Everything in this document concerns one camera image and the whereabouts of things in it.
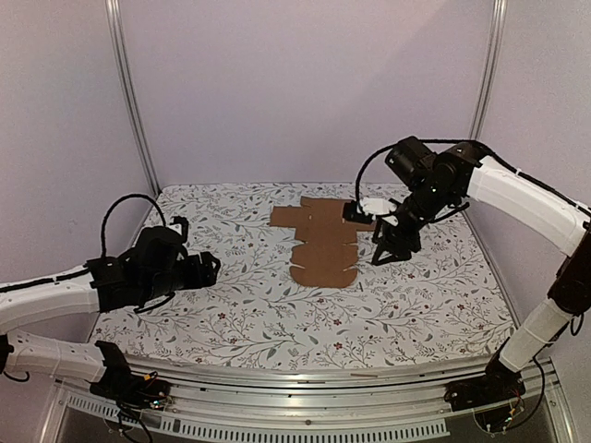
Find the brown cardboard box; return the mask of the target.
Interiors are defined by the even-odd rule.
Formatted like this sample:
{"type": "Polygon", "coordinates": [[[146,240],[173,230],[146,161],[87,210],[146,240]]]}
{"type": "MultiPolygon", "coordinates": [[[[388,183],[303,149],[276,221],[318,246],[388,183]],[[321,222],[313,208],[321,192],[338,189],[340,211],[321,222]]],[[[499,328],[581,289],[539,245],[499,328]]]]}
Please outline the brown cardboard box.
{"type": "Polygon", "coordinates": [[[375,224],[343,219],[345,201],[303,196],[300,204],[275,206],[269,225],[293,228],[298,242],[292,248],[290,275],[306,287],[343,289],[357,277],[359,233],[371,232],[375,224]]]}

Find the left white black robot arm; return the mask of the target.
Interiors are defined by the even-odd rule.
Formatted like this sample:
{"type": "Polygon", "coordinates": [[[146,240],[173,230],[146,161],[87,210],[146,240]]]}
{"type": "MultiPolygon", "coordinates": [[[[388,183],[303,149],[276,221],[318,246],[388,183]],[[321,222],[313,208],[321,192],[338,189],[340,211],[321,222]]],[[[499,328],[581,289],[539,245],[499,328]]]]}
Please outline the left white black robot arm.
{"type": "Polygon", "coordinates": [[[1,288],[1,368],[102,383],[119,401],[137,393],[137,380],[110,342],[76,343],[31,335],[23,327],[74,314],[159,307],[176,292],[213,286],[221,262],[210,252],[191,255],[186,230],[143,229],[117,257],[102,255],[63,273],[1,288]]]}

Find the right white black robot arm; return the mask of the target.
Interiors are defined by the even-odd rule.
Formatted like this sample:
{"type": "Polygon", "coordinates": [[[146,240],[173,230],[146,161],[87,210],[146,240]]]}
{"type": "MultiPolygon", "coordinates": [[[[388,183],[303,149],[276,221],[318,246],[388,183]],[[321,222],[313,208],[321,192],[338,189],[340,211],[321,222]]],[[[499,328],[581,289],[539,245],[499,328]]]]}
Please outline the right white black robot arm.
{"type": "Polygon", "coordinates": [[[511,166],[485,144],[447,139],[447,149],[414,136],[383,149],[385,162],[407,186],[401,202],[361,198],[358,210],[376,221],[373,263],[405,261],[420,249],[420,230],[444,208],[460,212],[471,201],[500,210],[549,240],[565,256],[541,302],[489,361],[477,394],[496,402],[520,372],[568,323],[590,308],[590,209],[511,166]]]}

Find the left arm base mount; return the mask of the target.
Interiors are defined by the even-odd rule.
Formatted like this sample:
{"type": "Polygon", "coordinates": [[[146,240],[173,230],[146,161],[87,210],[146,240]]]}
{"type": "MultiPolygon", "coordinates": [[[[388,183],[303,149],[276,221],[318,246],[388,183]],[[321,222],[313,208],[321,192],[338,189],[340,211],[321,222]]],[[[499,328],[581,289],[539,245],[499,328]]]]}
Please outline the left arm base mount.
{"type": "Polygon", "coordinates": [[[90,383],[94,395],[115,401],[132,409],[162,409],[169,400],[172,385],[161,379],[156,371],[144,376],[135,375],[117,345],[96,341],[102,353],[103,375],[90,383]]]}

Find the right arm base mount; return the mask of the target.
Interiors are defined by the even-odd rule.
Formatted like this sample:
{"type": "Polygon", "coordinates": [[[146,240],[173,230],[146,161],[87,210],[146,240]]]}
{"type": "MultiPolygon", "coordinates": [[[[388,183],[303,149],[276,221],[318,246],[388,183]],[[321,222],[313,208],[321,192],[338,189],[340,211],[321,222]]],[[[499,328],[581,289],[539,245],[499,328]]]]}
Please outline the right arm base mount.
{"type": "Polygon", "coordinates": [[[522,394],[525,394],[525,385],[521,373],[494,360],[487,364],[483,375],[446,384],[443,399],[457,412],[507,401],[522,394]]]}

